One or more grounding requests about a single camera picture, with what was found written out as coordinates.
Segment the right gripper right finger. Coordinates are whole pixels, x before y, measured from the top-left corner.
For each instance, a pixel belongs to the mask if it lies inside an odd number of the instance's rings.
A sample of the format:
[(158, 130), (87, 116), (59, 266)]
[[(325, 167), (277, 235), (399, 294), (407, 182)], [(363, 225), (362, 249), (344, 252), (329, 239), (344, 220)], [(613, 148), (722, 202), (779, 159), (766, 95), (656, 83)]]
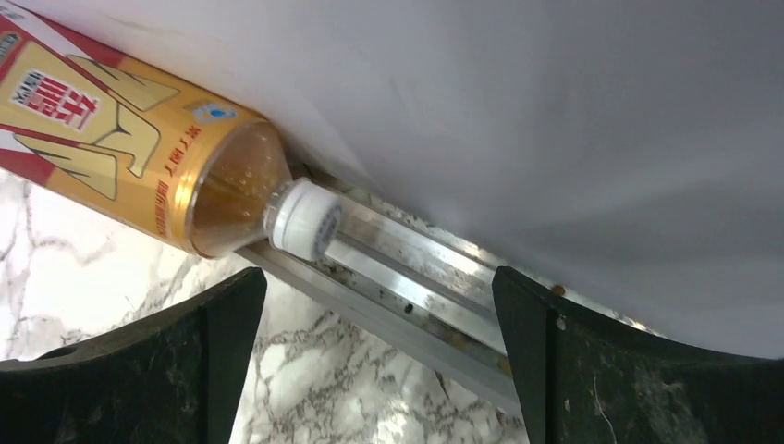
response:
[(492, 291), (532, 443), (779, 443), (783, 363), (689, 346), (501, 266)]

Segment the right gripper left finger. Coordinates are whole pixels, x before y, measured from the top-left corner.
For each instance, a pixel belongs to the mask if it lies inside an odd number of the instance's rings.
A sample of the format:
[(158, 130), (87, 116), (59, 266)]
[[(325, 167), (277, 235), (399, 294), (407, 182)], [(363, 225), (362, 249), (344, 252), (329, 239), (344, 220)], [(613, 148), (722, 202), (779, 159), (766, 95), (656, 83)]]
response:
[(267, 282), (248, 267), (190, 299), (1, 364), (5, 443), (227, 443)]

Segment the amber tea bottle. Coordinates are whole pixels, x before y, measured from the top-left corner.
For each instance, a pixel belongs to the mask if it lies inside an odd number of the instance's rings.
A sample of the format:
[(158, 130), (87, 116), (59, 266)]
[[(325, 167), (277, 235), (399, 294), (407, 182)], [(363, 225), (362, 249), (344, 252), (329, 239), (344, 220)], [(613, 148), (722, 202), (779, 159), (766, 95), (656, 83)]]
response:
[(315, 261), (342, 215), (262, 115), (8, 1), (1, 166), (203, 257), (268, 241)]

